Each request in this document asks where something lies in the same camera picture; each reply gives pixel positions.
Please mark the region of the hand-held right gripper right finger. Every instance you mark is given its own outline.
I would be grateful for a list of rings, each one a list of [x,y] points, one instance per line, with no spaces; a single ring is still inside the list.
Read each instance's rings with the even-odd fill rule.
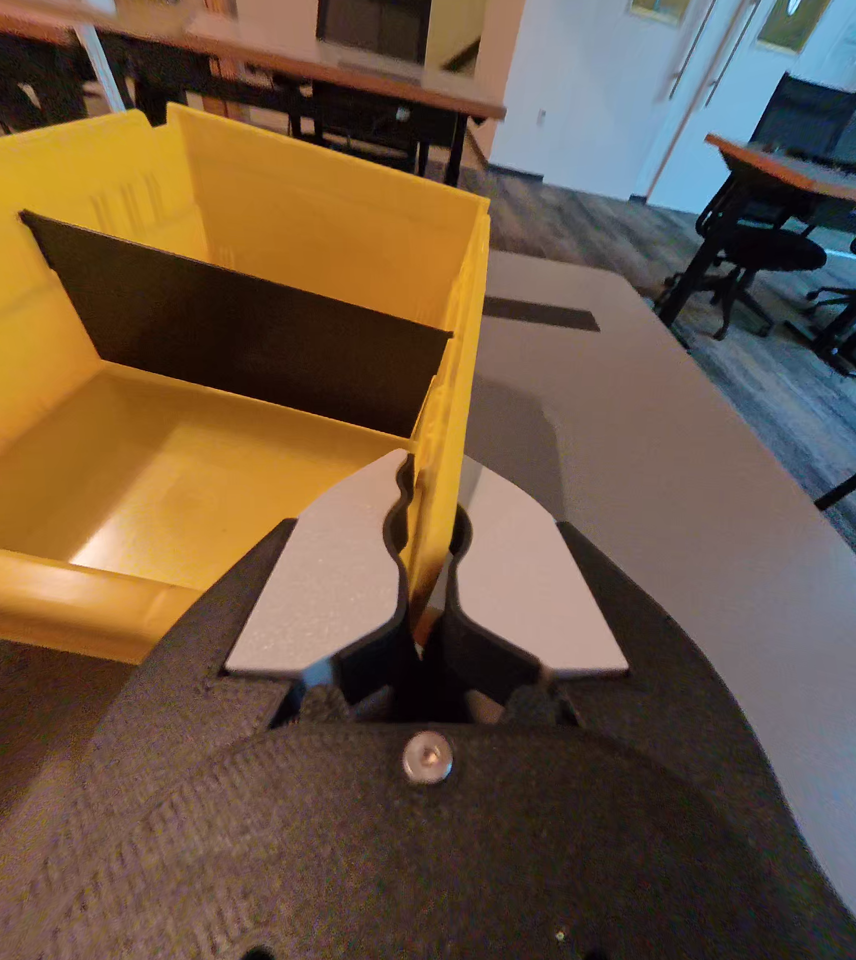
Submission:
[[[463,683],[555,683],[629,670],[554,516],[462,462],[443,657]]]

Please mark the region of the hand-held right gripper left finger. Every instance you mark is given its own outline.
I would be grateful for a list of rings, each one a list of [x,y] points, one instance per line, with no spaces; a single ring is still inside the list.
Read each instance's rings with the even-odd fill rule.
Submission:
[[[331,486],[297,517],[231,649],[242,677],[334,677],[339,655],[389,625],[402,598],[385,524],[403,504],[396,448]]]

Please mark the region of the yellow plastic bin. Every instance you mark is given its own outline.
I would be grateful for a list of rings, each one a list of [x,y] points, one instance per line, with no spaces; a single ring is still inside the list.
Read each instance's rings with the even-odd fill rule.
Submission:
[[[102,359],[18,215],[452,334],[410,438]],[[185,106],[0,138],[0,640],[138,664],[278,524],[391,450],[417,614],[448,553],[487,198]]]

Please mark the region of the black bin divider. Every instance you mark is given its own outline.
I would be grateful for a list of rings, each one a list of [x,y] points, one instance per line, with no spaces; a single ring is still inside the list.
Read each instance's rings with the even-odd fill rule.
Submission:
[[[37,212],[18,217],[101,359],[412,436],[450,332]]]

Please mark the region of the grey tape strip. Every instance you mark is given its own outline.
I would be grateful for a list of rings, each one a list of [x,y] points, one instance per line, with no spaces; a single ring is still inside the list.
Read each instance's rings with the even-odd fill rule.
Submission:
[[[586,308],[574,308],[487,295],[483,300],[484,316],[542,325],[566,330],[599,332],[594,314]]]

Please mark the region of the long wooden table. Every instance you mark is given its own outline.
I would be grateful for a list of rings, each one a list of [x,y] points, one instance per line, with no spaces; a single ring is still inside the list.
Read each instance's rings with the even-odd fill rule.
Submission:
[[[507,113],[475,79],[322,41],[313,26],[260,27],[235,2],[0,2],[6,133],[83,117],[96,80],[74,32],[84,23],[154,127],[192,94],[227,118],[284,114],[295,139],[418,176],[431,147],[447,149],[443,181],[458,186],[469,122]]]

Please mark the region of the dark wall monitor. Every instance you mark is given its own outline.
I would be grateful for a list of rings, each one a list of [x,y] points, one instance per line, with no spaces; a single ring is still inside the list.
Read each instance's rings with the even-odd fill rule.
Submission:
[[[431,1],[319,1],[318,40],[423,66]]]

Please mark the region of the lit wall picture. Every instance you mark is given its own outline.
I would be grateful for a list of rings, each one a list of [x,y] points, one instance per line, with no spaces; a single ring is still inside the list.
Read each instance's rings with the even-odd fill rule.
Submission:
[[[632,0],[628,2],[627,11],[632,16],[677,28],[685,21],[690,4],[691,1],[688,0]]]
[[[755,44],[768,51],[798,56],[830,4],[830,1],[774,1]]]

